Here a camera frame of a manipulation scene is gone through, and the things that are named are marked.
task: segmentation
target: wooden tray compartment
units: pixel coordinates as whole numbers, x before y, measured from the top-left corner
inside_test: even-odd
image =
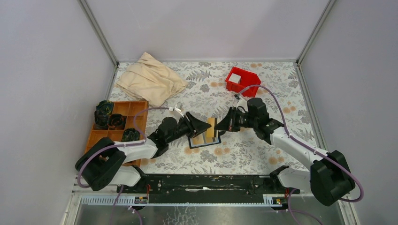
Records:
[[[134,116],[137,115],[138,112],[142,111],[143,109],[148,108],[148,102],[147,101],[138,101],[138,102],[114,102],[112,114],[121,114],[122,116],[125,116],[126,118],[126,124],[124,126],[123,130],[113,130],[109,129],[108,130],[97,130],[95,129],[95,124],[93,123],[90,136],[87,141],[85,153],[90,150],[92,146],[97,143],[101,138],[103,137],[109,137],[112,141],[114,142],[120,142],[122,140],[122,135],[124,130],[128,128],[134,128],[137,129],[137,127],[134,126]],[[146,118],[148,116],[148,111],[143,112],[139,116],[137,116],[136,123],[138,128],[142,131],[145,132],[146,128]],[[141,160],[136,160],[130,163],[125,163],[123,165],[125,166],[130,166],[130,165],[137,165],[139,166],[141,163]]]

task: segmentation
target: red plastic basket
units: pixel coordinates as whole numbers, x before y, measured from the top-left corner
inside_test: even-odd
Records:
[[[241,77],[240,83],[234,83],[228,80],[232,74],[237,74]],[[234,92],[240,92],[241,90],[243,90],[243,88],[253,84],[261,84],[261,81],[259,79],[259,76],[257,76],[257,74],[237,67],[233,67],[231,69],[231,72],[230,74],[228,74],[227,79],[225,81],[227,82],[227,89]],[[256,97],[258,89],[259,87],[249,88],[247,91],[243,92],[242,95],[245,97]]]

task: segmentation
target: beige cloth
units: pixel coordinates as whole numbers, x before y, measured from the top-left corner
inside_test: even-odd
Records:
[[[116,82],[116,86],[128,96],[143,98],[152,106],[161,106],[186,85],[185,80],[148,53],[144,53],[137,63],[129,65]]]

